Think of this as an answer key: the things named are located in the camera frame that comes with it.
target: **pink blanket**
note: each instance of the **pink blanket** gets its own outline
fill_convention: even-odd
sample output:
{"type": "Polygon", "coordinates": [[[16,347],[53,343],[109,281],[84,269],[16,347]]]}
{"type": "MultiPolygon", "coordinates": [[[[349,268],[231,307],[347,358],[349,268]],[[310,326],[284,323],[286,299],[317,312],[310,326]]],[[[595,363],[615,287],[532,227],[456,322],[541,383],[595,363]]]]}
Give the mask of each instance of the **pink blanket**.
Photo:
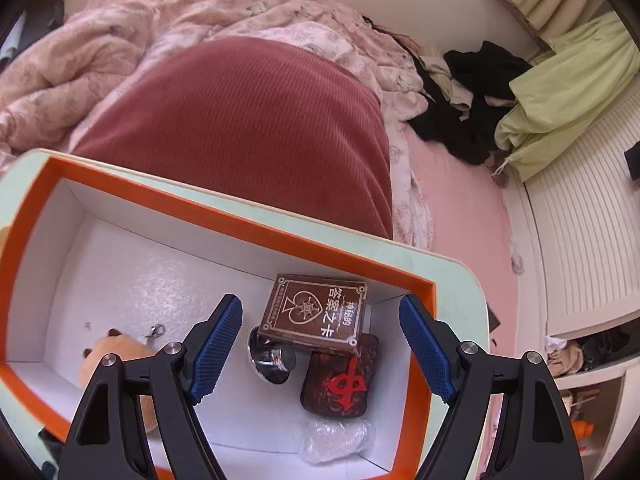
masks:
{"type": "Polygon", "coordinates": [[[282,41],[340,64],[382,103],[390,145],[394,239],[428,248],[431,216],[403,121],[426,110],[412,60],[353,9],[329,0],[92,0],[0,78],[0,150],[70,151],[100,115],[162,60],[203,41],[282,41]]]}

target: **plastic bag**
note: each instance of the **plastic bag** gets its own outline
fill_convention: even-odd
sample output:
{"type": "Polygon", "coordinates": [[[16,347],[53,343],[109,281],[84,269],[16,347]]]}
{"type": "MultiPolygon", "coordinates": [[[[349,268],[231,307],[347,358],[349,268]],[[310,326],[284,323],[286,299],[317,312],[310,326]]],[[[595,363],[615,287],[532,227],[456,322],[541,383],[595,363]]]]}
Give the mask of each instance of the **plastic bag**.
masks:
{"type": "Polygon", "coordinates": [[[311,464],[330,462],[363,451],[373,443],[375,436],[373,425],[363,418],[310,418],[306,422],[298,454],[311,464]]]}

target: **metal screw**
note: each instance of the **metal screw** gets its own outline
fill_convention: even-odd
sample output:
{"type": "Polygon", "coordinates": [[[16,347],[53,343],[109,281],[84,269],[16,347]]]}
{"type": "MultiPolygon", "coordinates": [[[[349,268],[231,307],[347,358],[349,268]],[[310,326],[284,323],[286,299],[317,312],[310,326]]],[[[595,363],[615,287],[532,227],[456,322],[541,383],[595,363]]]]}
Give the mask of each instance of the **metal screw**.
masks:
{"type": "Polygon", "coordinates": [[[527,352],[527,361],[537,365],[542,362],[542,355],[532,350],[531,352],[527,352]]]}
{"type": "Polygon", "coordinates": [[[107,354],[102,358],[102,366],[111,366],[116,362],[116,354],[107,354]]]}
{"type": "Polygon", "coordinates": [[[165,354],[174,355],[177,354],[180,350],[182,350],[182,343],[178,343],[177,341],[173,341],[164,345],[165,354]]]}
{"type": "Polygon", "coordinates": [[[478,353],[478,345],[473,341],[463,341],[460,348],[465,354],[473,355],[478,353]]]}

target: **folded clothes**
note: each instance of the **folded clothes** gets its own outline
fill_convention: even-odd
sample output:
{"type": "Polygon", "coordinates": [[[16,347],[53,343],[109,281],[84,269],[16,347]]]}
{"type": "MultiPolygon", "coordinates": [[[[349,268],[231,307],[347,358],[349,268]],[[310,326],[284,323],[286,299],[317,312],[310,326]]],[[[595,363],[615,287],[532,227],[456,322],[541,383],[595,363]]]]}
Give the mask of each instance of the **folded clothes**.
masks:
{"type": "Polygon", "coordinates": [[[488,150],[496,150],[495,127],[500,120],[511,110],[509,106],[491,106],[483,95],[474,94],[474,100],[469,110],[469,118],[466,121],[468,127],[476,132],[488,150]]]}
{"type": "Polygon", "coordinates": [[[567,346],[568,341],[566,339],[560,339],[559,337],[553,337],[550,335],[545,336],[545,351],[547,355],[551,355],[557,350],[562,350],[567,346]]]}
{"type": "Polygon", "coordinates": [[[436,52],[430,52],[433,54],[432,56],[420,56],[420,61],[422,62],[422,66],[429,73],[431,79],[433,79],[437,85],[442,90],[442,94],[447,99],[447,101],[451,101],[453,97],[453,78],[451,76],[451,72],[447,63],[444,61],[444,58],[436,52]]]}
{"type": "Polygon", "coordinates": [[[476,95],[514,100],[509,83],[531,65],[505,48],[483,41],[478,52],[450,50],[444,55],[451,75],[476,95]]]}
{"type": "Polygon", "coordinates": [[[575,341],[569,341],[561,350],[555,350],[547,363],[552,377],[575,374],[582,368],[584,357],[582,347],[575,341]]]}
{"type": "Polygon", "coordinates": [[[471,113],[471,107],[474,103],[473,92],[463,87],[455,79],[451,81],[451,88],[452,88],[452,91],[451,91],[451,98],[449,99],[449,103],[456,110],[460,110],[462,112],[463,118],[468,119],[471,113]]]}
{"type": "Polygon", "coordinates": [[[511,108],[517,104],[517,101],[510,99],[498,99],[497,97],[491,97],[489,95],[485,95],[484,100],[489,106],[508,106],[511,108]]]}
{"type": "Polygon", "coordinates": [[[577,339],[582,345],[584,364],[580,371],[588,372],[603,364],[622,357],[621,352],[629,344],[631,336],[621,326],[615,326],[602,332],[596,332],[577,339]]]}
{"type": "MultiPolygon", "coordinates": [[[[363,18],[374,30],[389,34],[394,38],[414,61],[415,69],[420,79],[422,79],[424,94],[428,98],[427,110],[407,121],[415,133],[422,140],[442,142],[451,155],[469,164],[478,166],[487,160],[489,151],[495,149],[493,132],[491,136],[483,137],[478,133],[478,129],[469,126],[470,123],[468,121],[461,121],[463,113],[449,103],[449,99],[443,94],[440,86],[431,78],[423,62],[409,48],[404,46],[398,38],[378,28],[369,18],[364,16],[363,18]]],[[[437,65],[440,67],[438,69],[439,72],[444,72],[442,65],[439,63],[437,65]]]]}

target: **white cabinet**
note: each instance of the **white cabinet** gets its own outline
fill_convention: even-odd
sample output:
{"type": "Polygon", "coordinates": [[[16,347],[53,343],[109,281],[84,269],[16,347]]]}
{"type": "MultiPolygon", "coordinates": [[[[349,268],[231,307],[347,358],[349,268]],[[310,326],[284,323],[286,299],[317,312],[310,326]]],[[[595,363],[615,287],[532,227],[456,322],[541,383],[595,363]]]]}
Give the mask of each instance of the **white cabinet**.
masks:
{"type": "Polygon", "coordinates": [[[640,92],[526,183],[545,268],[547,333],[575,338],[640,314],[640,92]]]}
{"type": "Polygon", "coordinates": [[[604,469],[631,432],[640,416],[640,365],[628,368],[622,379],[622,391],[596,476],[604,469]]]}
{"type": "Polygon", "coordinates": [[[622,391],[622,378],[616,378],[599,384],[591,384],[582,390],[599,390],[597,397],[574,407],[580,416],[594,425],[593,434],[578,442],[580,458],[584,469],[584,480],[592,480],[602,462],[612,427],[616,420],[617,407],[622,391]]]}

